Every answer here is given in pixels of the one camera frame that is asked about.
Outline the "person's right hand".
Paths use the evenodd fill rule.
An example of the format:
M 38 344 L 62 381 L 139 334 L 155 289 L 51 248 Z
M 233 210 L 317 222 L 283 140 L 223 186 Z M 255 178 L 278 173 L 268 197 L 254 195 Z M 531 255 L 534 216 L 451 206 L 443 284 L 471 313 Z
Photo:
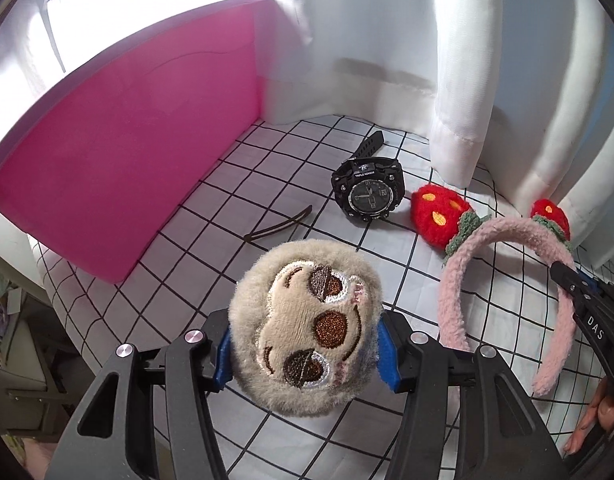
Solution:
M 593 398 L 587 406 L 572 435 L 563 446 L 565 455 L 577 453 L 588 432 L 594 425 L 599 425 L 605 432 L 614 430 L 614 396 L 608 391 L 610 382 L 604 377 L 596 388 Z

